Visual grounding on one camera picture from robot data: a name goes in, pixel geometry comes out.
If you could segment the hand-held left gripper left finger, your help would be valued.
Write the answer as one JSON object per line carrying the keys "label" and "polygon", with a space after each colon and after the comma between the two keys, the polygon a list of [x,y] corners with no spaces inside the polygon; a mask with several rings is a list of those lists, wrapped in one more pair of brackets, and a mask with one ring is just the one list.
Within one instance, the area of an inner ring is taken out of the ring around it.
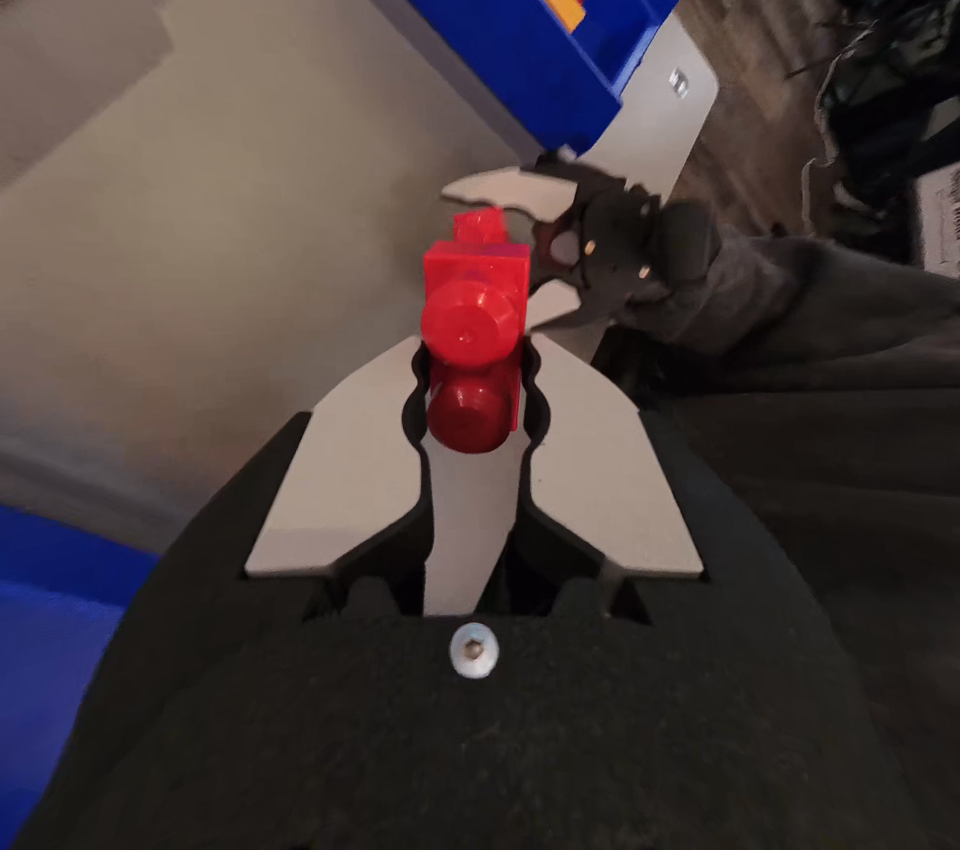
{"label": "hand-held left gripper left finger", "polygon": [[318,402],[246,560],[249,577],[320,577],[336,604],[376,578],[401,611],[425,611],[435,539],[428,383],[429,356],[409,337]]}

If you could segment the red two-stud toy block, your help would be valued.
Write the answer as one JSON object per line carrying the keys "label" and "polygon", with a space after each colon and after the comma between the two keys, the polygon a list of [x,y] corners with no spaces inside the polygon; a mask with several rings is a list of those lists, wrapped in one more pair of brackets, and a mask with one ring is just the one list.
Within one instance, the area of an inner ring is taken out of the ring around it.
{"label": "red two-stud toy block", "polygon": [[517,427],[530,263],[517,243],[438,241],[423,257],[427,424],[452,451],[492,452]]}

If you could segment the person's dark trousers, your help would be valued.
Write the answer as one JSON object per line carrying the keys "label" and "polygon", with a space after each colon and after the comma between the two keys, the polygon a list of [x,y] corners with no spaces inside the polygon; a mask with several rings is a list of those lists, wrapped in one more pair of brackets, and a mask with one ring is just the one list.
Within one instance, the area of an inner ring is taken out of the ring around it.
{"label": "person's dark trousers", "polygon": [[958,848],[958,335],[764,328],[593,360],[774,533],[855,659],[932,848]]}

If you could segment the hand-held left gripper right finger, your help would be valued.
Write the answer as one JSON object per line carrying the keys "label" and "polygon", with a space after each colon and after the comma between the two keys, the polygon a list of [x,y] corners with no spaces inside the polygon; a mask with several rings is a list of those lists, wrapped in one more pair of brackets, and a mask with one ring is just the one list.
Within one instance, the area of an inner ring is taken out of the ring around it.
{"label": "hand-held left gripper right finger", "polygon": [[701,580],[704,561],[637,406],[544,334],[522,363],[529,443],[510,532],[510,595],[546,610],[573,580],[605,608],[629,581]]}

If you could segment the red single-stud toy block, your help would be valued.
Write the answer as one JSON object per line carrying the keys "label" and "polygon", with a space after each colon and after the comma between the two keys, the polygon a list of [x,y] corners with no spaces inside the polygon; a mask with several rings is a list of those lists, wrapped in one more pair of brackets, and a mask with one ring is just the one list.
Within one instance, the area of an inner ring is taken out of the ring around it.
{"label": "red single-stud toy block", "polygon": [[503,209],[472,207],[453,216],[453,241],[457,244],[509,244],[511,236]]}

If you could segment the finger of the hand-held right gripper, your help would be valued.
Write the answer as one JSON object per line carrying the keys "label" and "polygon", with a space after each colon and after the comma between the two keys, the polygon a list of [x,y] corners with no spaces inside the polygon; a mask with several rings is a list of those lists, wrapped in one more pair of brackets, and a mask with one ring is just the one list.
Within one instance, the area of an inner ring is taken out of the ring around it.
{"label": "finger of the hand-held right gripper", "polygon": [[574,204],[575,182],[510,167],[461,177],[444,186],[440,198],[464,206],[496,206],[535,222],[555,222]]}
{"label": "finger of the hand-held right gripper", "polygon": [[548,280],[528,296],[527,331],[578,312],[582,301],[579,291],[561,280]]}

